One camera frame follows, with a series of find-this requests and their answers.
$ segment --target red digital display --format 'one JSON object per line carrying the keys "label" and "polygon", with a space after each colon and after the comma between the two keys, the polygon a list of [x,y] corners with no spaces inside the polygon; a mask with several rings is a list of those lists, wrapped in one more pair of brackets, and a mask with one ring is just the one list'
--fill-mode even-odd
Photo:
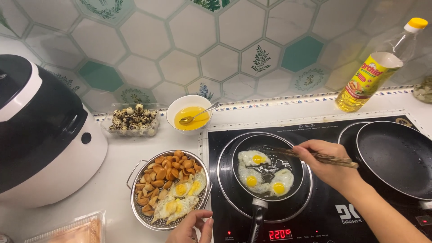
{"label": "red digital display", "polygon": [[291,230],[272,230],[269,231],[270,240],[289,240],[292,239]]}

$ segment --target chopsticks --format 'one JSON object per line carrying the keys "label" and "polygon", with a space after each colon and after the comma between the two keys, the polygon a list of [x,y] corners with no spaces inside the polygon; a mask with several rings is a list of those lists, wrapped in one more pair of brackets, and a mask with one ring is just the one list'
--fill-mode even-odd
{"label": "chopsticks", "polygon": [[[272,150],[266,150],[266,152],[281,153],[291,157],[299,158],[299,155],[291,149],[271,147],[271,146],[266,146],[266,147],[272,149]],[[311,153],[311,154],[313,157],[315,157],[316,160],[324,164],[339,165],[339,166],[349,167],[353,169],[357,169],[359,167],[359,164],[353,162],[350,158],[341,158],[341,157],[320,154],[320,153]]]}

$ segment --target fried egg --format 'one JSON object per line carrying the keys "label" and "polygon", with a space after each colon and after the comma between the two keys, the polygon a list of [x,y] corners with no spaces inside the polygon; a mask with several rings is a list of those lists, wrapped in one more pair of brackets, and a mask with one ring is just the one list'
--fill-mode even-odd
{"label": "fried egg", "polygon": [[267,157],[266,154],[256,150],[248,150],[238,153],[238,160],[240,164],[245,166],[257,166],[262,163],[271,165],[270,158]]}
{"label": "fried egg", "polygon": [[194,182],[192,183],[191,190],[187,193],[189,196],[198,196],[201,191],[206,187],[207,180],[206,174],[202,169],[200,172],[195,174]]}
{"label": "fried egg", "polygon": [[270,195],[282,196],[288,193],[294,182],[294,175],[289,169],[281,169],[274,173],[274,177],[270,182]]}
{"label": "fried egg", "polygon": [[170,224],[172,221],[177,220],[180,217],[187,215],[197,205],[200,199],[195,196],[188,196],[185,199],[176,199],[176,209],[173,214],[168,217],[166,224]]}
{"label": "fried egg", "polygon": [[177,210],[177,202],[174,197],[168,196],[160,200],[155,207],[152,224],[161,218],[167,218]]}
{"label": "fried egg", "polygon": [[240,182],[252,192],[264,193],[270,190],[270,184],[265,183],[261,173],[252,168],[246,168],[240,164],[238,166],[238,175]]}
{"label": "fried egg", "polygon": [[168,195],[174,197],[174,198],[182,198],[186,196],[186,194],[190,191],[192,188],[193,183],[193,176],[190,176],[188,180],[186,181],[179,181],[176,184],[173,184],[168,192]]}

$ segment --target metal spoon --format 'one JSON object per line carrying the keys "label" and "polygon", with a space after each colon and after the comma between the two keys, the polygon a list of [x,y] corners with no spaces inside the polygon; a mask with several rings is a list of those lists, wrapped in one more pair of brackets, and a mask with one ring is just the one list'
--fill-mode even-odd
{"label": "metal spoon", "polygon": [[189,124],[189,123],[191,123],[191,122],[195,119],[195,117],[197,117],[197,116],[199,116],[199,115],[201,115],[201,114],[203,114],[203,113],[205,113],[205,112],[207,112],[207,111],[211,111],[211,110],[213,110],[213,109],[218,108],[218,107],[219,107],[219,104],[220,104],[219,102],[216,102],[214,105],[212,105],[212,106],[211,106],[210,108],[208,108],[207,110],[198,113],[198,115],[196,115],[196,116],[194,116],[194,117],[191,117],[191,116],[183,117],[182,119],[180,119],[179,122],[180,122],[181,125]]}

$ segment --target black frying pan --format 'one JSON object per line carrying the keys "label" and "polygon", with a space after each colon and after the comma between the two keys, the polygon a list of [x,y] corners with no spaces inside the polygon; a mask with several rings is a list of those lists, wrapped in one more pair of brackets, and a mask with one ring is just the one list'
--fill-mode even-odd
{"label": "black frying pan", "polygon": [[432,200],[432,141],[417,130],[390,121],[364,125],[357,134],[358,159],[395,190]]}
{"label": "black frying pan", "polygon": [[[254,196],[252,200],[252,226],[249,234],[248,243],[257,242],[259,236],[261,235],[261,228],[264,223],[264,216],[268,209],[268,201],[281,201],[285,200],[292,195],[294,195],[303,182],[303,165],[302,161],[293,157],[286,157],[282,154],[270,155],[267,153],[268,157],[272,158],[272,164],[276,165],[277,170],[287,168],[289,169],[293,176],[294,182],[292,187],[289,189],[288,193],[283,196],[270,196],[269,193],[257,194],[247,189],[239,180],[238,174],[238,153],[241,151],[247,150],[257,150],[263,153],[266,153],[264,149],[264,145],[272,146],[272,147],[281,147],[281,148],[289,148],[291,149],[293,145],[282,137],[276,136],[271,133],[266,134],[251,134],[249,137],[246,137],[242,140],[236,141],[232,150],[232,169],[234,171],[234,175],[237,179],[237,182],[242,186],[242,188]],[[270,182],[271,178],[265,178],[266,182]]]}

